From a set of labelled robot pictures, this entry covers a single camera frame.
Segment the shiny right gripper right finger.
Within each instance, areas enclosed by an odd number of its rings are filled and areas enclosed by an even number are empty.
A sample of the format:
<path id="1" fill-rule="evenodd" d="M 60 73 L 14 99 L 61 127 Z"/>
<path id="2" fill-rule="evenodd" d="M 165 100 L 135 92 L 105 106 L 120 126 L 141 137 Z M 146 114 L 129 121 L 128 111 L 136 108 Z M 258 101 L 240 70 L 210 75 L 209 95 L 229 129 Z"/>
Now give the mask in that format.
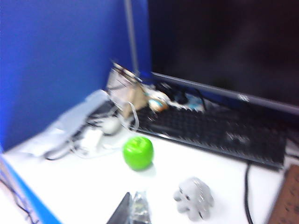
<path id="1" fill-rule="evenodd" d="M 151 224 L 146 191 L 137 191 L 130 206 L 130 224 Z"/>

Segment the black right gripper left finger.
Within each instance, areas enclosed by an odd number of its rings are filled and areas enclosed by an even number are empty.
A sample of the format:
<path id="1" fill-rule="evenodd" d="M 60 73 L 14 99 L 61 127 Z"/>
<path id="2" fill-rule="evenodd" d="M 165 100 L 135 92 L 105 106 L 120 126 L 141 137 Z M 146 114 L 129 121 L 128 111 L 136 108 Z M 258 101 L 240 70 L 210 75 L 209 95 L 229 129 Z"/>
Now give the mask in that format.
<path id="1" fill-rule="evenodd" d="M 112 216 L 109 218 L 107 224 L 129 224 L 131 203 L 132 196 L 127 192 Z"/>

